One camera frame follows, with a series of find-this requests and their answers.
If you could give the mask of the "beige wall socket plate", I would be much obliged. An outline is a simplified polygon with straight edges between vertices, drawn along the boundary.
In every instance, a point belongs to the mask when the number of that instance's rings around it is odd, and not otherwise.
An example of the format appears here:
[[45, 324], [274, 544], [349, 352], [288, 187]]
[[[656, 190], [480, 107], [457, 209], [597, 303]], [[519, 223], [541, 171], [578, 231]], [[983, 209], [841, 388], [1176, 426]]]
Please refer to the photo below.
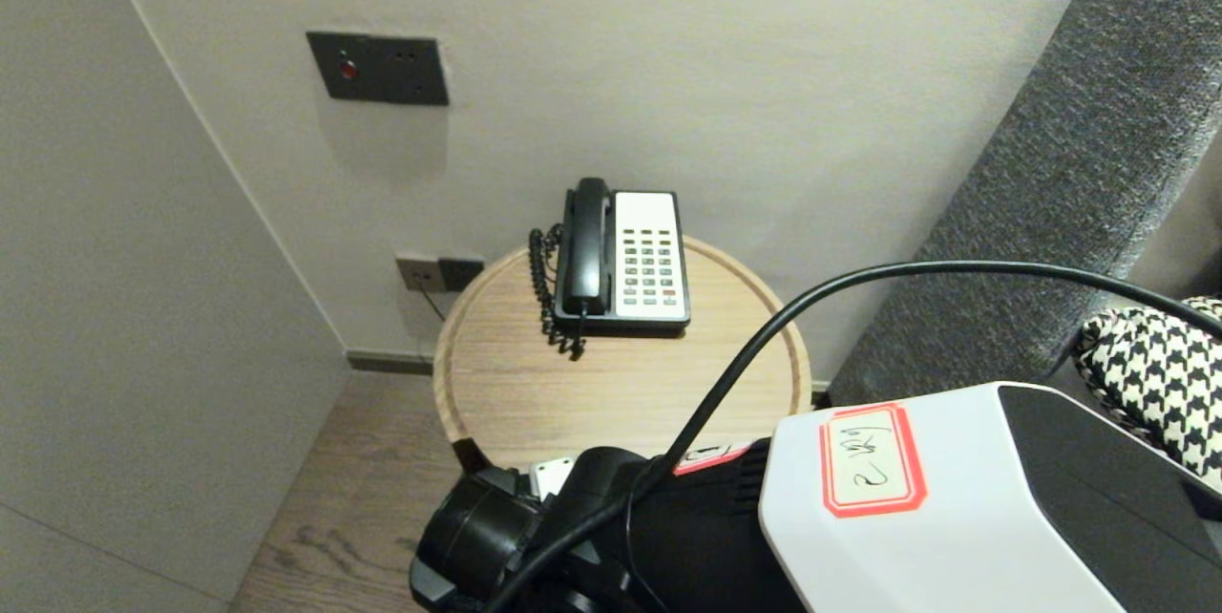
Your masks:
[[393, 264], [398, 269], [406, 289], [419, 294], [445, 294], [447, 283], [437, 258], [396, 255]]

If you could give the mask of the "black white houndstooth pillow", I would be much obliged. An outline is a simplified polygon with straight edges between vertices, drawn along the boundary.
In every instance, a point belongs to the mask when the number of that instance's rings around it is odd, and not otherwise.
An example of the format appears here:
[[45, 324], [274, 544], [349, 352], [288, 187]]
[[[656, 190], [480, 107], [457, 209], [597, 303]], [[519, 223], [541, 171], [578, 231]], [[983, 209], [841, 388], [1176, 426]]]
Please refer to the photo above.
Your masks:
[[1073, 350], [1122, 429], [1222, 493], [1222, 342], [1147, 306], [1088, 317]]

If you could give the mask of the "black telephone handset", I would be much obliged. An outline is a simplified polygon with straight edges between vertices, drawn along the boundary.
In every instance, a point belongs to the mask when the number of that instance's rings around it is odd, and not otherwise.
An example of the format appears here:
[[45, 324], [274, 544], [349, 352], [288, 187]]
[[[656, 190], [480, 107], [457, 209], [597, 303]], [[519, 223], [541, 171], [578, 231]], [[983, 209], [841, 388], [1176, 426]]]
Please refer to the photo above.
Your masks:
[[610, 296], [606, 223], [611, 194], [605, 181], [585, 178], [569, 190], [565, 217], [565, 281], [561, 304], [566, 313], [606, 313]]

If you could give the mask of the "round wooden bedside table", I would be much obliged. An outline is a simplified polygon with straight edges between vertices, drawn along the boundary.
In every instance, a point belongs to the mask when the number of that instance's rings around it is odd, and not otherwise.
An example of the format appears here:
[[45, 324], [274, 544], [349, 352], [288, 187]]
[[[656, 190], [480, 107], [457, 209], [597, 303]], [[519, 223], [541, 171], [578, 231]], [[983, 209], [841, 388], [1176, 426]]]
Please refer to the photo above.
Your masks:
[[591, 335], [573, 361], [544, 335], [527, 248], [455, 300], [433, 396], [464, 469], [527, 468], [609, 444], [664, 453], [782, 303], [744, 264], [686, 238], [690, 324], [678, 338]]

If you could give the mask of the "dark wall switch panel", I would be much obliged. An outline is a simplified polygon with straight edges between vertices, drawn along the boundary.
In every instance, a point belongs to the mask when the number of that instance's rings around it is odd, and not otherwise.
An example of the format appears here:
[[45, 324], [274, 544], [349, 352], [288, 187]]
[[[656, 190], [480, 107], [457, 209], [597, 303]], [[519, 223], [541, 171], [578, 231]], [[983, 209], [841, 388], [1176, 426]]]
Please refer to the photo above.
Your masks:
[[440, 44], [431, 37], [306, 32], [327, 95], [409, 107], [451, 104]]

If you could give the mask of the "grey upholstered bed headboard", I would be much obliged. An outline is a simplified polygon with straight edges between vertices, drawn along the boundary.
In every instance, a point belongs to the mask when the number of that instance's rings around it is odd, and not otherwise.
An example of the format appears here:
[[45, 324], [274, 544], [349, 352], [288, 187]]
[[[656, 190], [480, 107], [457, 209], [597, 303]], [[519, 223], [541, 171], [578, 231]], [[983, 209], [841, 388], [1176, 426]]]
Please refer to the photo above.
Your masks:
[[[1222, 127], [1222, 0], [1070, 0], [916, 252], [1123, 278]], [[1017, 275], [892, 286], [829, 385], [833, 405], [1044, 383], [1103, 296]]]

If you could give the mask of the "black and white desk telephone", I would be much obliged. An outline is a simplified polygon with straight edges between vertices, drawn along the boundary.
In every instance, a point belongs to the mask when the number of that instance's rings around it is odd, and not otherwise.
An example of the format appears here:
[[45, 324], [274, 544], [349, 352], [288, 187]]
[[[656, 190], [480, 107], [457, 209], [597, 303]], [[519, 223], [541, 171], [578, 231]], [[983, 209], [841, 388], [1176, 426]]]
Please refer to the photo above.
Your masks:
[[572, 335], [678, 336], [690, 324], [686, 244], [672, 190], [612, 190], [606, 223], [610, 296], [606, 313], [569, 314], [561, 304], [566, 278], [565, 219], [558, 228], [554, 320]]

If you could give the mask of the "dark grey wall socket plate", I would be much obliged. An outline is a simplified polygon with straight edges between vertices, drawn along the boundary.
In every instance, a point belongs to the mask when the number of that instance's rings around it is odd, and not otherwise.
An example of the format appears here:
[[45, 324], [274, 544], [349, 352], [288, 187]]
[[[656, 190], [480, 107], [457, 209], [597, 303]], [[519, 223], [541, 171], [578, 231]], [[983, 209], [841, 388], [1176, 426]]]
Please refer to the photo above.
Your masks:
[[461, 294], [485, 269], [479, 258], [439, 258], [437, 264], [444, 291], [448, 294]]

